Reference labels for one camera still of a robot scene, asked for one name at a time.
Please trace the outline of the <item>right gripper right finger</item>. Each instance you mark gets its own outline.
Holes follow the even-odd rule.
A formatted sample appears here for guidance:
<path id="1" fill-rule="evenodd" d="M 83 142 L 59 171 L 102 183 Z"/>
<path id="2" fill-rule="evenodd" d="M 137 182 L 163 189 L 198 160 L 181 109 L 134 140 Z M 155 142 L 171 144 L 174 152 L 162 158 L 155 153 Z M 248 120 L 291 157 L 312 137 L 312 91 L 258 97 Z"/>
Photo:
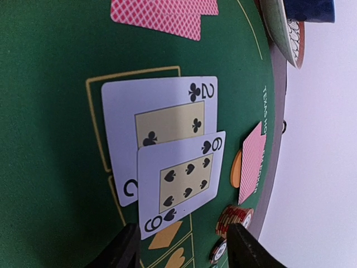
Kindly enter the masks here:
<path id="1" fill-rule="evenodd" d="M 279 267 L 276 260 L 240 223 L 227 231 L 229 267 Z"/>

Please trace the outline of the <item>nine of spades card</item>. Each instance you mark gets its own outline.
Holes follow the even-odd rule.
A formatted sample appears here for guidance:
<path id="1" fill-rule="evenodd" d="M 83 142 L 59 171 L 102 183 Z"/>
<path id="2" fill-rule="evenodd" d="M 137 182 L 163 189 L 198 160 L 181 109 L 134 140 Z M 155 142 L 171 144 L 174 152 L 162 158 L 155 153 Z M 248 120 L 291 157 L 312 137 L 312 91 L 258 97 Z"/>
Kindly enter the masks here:
<path id="1" fill-rule="evenodd" d="M 197 210 L 218 192 L 226 132 L 142 147 L 138 210 L 145 240 Z"/>

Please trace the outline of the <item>orange big blind button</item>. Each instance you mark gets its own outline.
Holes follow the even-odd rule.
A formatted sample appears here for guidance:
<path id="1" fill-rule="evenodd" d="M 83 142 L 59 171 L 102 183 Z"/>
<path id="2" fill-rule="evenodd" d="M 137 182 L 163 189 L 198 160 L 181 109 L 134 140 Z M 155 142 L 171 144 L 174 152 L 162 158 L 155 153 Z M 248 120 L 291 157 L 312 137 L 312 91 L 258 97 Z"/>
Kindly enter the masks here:
<path id="1" fill-rule="evenodd" d="M 230 183 L 234 188 L 240 187 L 242 173 L 242 150 L 239 150 L 235 156 L 230 172 Z"/>

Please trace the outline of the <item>brown chip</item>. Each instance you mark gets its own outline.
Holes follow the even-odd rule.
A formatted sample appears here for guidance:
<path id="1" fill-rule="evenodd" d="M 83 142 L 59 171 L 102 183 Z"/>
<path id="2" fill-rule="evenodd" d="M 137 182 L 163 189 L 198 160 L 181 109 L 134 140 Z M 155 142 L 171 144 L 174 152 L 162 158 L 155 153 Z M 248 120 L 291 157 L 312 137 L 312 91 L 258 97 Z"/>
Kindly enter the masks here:
<path id="1" fill-rule="evenodd" d="M 227 248 L 226 239 L 220 237 L 213 245 L 209 253 L 209 261 L 211 264 L 217 264 Z"/>

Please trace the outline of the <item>red chips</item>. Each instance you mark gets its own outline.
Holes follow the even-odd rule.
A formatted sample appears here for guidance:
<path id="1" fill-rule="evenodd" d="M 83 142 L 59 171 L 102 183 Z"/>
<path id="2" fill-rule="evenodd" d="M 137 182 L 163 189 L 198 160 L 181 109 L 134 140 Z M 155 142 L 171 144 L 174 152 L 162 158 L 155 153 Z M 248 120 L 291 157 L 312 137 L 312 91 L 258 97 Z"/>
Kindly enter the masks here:
<path id="1" fill-rule="evenodd" d="M 215 233 L 223 238 L 230 224 L 240 223 L 244 228 L 248 228 L 254 216 L 253 208 L 242 208 L 235 205 L 228 205 L 221 213 L 215 226 Z"/>

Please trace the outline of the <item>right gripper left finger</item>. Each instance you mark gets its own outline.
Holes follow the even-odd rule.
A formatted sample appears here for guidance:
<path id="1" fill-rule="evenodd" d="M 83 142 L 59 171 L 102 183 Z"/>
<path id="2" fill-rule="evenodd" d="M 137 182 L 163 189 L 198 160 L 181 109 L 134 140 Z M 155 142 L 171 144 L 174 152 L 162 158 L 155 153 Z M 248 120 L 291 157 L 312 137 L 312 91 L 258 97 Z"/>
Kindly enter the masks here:
<path id="1" fill-rule="evenodd" d="M 137 223 L 128 223 L 91 262 L 92 267 L 141 267 L 141 232 Z"/>

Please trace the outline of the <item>two of clubs card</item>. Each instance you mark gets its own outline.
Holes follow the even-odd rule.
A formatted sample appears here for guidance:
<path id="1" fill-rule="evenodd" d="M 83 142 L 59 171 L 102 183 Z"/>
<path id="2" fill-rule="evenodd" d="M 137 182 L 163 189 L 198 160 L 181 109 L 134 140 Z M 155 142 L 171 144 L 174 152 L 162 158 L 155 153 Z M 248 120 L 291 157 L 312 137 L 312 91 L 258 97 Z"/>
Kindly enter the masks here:
<path id="1" fill-rule="evenodd" d="M 216 132 L 218 79 L 182 76 L 107 82 L 105 131 L 121 206 L 138 199 L 137 151 Z"/>

